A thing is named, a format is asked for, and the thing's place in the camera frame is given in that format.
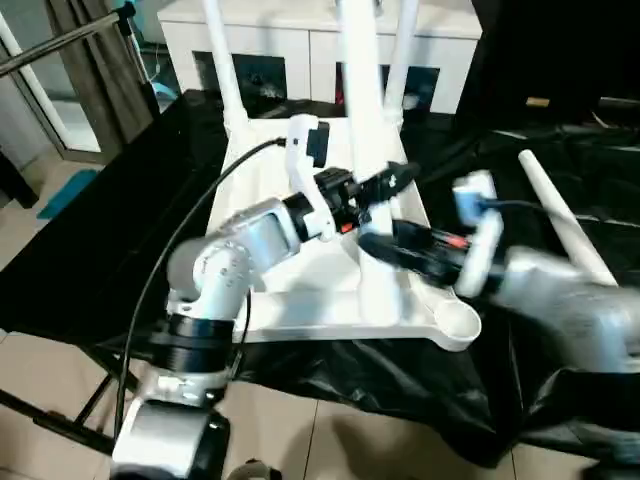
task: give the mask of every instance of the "gray curtain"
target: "gray curtain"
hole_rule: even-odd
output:
[[[105,0],[45,2],[54,35],[96,20],[111,10]],[[70,44],[60,54],[106,163],[152,120],[125,41],[114,25]]]

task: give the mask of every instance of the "tiled floor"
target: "tiled floor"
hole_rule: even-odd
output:
[[[30,166],[26,176],[41,184],[41,200],[31,210],[11,202],[0,211],[0,268],[45,225],[35,215],[47,199],[87,167],[55,156]],[[75,416],[104,375],[72,346],[20,334],[0,341],[0,387],[46,410]],[[112,431],[113,397],[112,388],[91,427]],[[519,445],[497,469],[485,470],[457,457],[426,426],[245,383],[230,387],[222,410],[233,424],[226,470],[259,458],[285,480],[568,480],[592,463]],[[0,480],[106,480],[108,473],[107,457],[0,407]]]

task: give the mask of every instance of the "black cable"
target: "black cable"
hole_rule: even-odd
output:
[[[576,224],[577,220],[573,221],[571,218],[564,216],[562,213],[555,210],[550,210],[537,203],[528,202],[526,200],[484,200],[481,205],[485,208],[495,208],[496,210],[502,210],[504,208],[510,207],[528,208],[530,210],[535,210],[549,217],[562,221],[567,226],[573,228],[574,233],[576,234],[579,234],[581,236],[586,235],[586,233],[584,233],[584,231],[582,230],[582,227],[580,227],[580,224]]]
[[[136,303],[136,308],[133,311],[133,315],[131,317],[131,323],[129,324],[129,331],[127,332],[127,339],[124,344],[124,351],[122,354],[122,372],[120,373],[120,383],[118,385],[118,395],[116,401],[116,414],[114,421],[114,438],[118,438],[118,434],[120,433],[120,428],[122,427],[122,419],[124,417],[124,397],[126,393],[125,381],[127,378],[127,373],[129,372],[129,363],[131,362],[131,339],[133,338],[133,332],[135,330],[136,322],[138,317],[140,316],[140,310],[142,309],[142,304],[144,302],[145,297],[147,296],[147,292],[153,282],[160,266],[162,265],[164,258],[169,253],[169,249],[173,246],[173,243],[176,241],[180,233],[184,230],[186,225],[189,223],[191,218],[195,215],[195,213],[207,202],[210,200],[209,197],[216,191],[216,189],[220,186],[220,184],[229,176],[235,169],[237,169],[240,165],[246,162],[249,158],[254,156],[256,153],[264,150],[271,145],[279,145],[284,147],[286,145],[286,139],[283,137],[274,138],[272,140],[268,140],[260,145],[253,147],[251,150],[246,152],[244,155],[240,156],[236,161],[234,161],[229,167],[220,174],[220,176],[213,182],[209,188],[198,198],[198,201],[191,207],[191,210],[187,212],[185,217],[182,219],[180,224],[176,227],[176,229],[169,237],[165,247],[163,248],[158,260],[156,260],[155,265],[151,269],[149,276],[147,277],[147,281],[142,287],[140,291],[140,296],[138,297],[138,302]]]
[[[247,333],[249,333],[249,322],[251,321],[251,290],[247,292],[247,314],[244,321],[244,330],[242,331],[242,337],[240,338],[240,343],[236,347],[236,352],[233,359],[233,364],[231,365],[231,378],[233,380],[238,379],[238,372],[240,371],[240,362],[242,361],[242,357],[244,355],[244,349],[242,348],[247,340]]]

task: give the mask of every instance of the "black tablecloth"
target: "black tablecloth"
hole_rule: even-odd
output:
[[[255,116],[308,111],[315,102],[247,102]],[[533,139],[479,128],[439,130],[407,118],[410,160],[432,224],[463,232],[451,183],[488,168],[501,199],[535,200],[517,153],[532,148],[578,214],[615,222],[585,227],[621,284],[640,284],[640,153],[609,148],[628,135],[533,132]],[[0,274],[0,327],[80,345],[118,349],[142,284],[164,242],[215,179],[226,149],[219,102],[201,92],[176,101],[116,158]],[[203,211],[185,237],[203,232]],[[548,221],[505,212],[501,249],[524,244],[562,253]],[[143,312],[144,331],[162,315],[159,278]],[[354,405],[432,425],[465,458],[490,466],[516,441],[638,461],[638,375],[571,371],[532,322],[476,302],[481,336],[465,352],[428,340],[282,342],[250,345],[241,378],[286,392]]]

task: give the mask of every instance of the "teal mat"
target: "teal mat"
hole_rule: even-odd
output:
[[[69,179],[69,181],[62,187],[58,192],[51,197],[47,206],[44,207],[40,213],[38,213],[38,218],[44,220],[50,220],[58,215],[62,210],[65,209],[71,200],[76,198],[78,194],[84,190],[84,188],[91,183],[91,180],[98,176],[97,170],[80,170],[76,172],[73,177]]]

